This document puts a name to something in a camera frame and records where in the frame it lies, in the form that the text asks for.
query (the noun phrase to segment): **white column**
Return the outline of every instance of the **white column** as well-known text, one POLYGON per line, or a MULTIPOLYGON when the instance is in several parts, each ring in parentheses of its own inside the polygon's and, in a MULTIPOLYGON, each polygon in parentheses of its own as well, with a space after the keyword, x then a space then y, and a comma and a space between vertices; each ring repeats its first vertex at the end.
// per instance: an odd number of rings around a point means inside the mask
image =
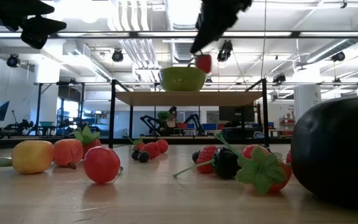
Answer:
MULTIPOLYGON (((35 81, 37 83, 55 83, 59 81, 60 75, 60 66, 52 62, 40 63, 34 68, 35 81)), ((42 90, 48 87, 47 84, 44 84, 42 90)), ((33 109, 32 109, 32 120, 35 121, 36 112, 37 112, 37 98, 38 97, 38 88, 37 93, 33 97, 33 109)), ((46 89, 41 95, 41 104, 40 104, 40 120, 39 121, 49 121, 56 122, 57 115, 57 97, 58 97, 58 86, 52 85, 46 89)))
POLYGON ((319 85, 296 86, 295 97, 295 120, 298 119, 311 107, 321 102, 321 88, 319 85))

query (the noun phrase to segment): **person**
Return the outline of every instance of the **person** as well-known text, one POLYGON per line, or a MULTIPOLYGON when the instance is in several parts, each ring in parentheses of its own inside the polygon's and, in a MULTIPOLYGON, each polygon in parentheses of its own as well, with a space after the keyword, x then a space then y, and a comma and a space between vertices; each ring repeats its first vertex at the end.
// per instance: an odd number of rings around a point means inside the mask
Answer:
POLYGON ((168 112, 169 118, 166 120, 165 124, 162 124, 160 127, 163 136, 175 134, 175 128, 177 128, 177 107, 172 106, 168 112))

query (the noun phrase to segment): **shelf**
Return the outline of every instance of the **shelf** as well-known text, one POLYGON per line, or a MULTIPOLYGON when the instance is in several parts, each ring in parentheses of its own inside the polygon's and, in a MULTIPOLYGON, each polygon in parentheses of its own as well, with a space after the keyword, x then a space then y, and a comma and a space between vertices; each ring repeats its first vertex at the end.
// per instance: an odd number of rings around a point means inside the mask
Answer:
POLYGON ((245 106, 262 92, 117 92, 116 98, 131 106, 245 106))

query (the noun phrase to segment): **blueberry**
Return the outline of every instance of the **blueberry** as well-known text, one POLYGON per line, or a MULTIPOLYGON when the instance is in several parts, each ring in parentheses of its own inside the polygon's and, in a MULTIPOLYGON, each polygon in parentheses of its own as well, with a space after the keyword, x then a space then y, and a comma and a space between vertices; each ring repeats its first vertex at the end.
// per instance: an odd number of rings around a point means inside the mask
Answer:
POLYGON ((194 152, 193 155, 191 156, 192 160, 194 161, 194 163, 197 162, 198 156, 200 154, 200 151, 198 152, 194 152))
POLYGON ((137 158, 139 157, 139 151, 134 151, 133 153, 132 153, 132 158, 134 159, 134 160, 137 160, 137 158))
POLYGON ((141 152, 139 154, 138 160, 139 160, 139 162, 147 162, 149 158, 150 158, 150 155, 148 152, 141 152))

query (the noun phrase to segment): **green bowl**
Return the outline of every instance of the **green bowl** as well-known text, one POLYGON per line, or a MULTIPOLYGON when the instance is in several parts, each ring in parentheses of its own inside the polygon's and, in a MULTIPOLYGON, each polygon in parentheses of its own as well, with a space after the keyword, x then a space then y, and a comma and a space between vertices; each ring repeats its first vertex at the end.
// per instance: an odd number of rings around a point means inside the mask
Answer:
POLYGON ((165 91, 199 91, 203 88, 206 74, 195 67, 170 67, 158 73, 165 91))

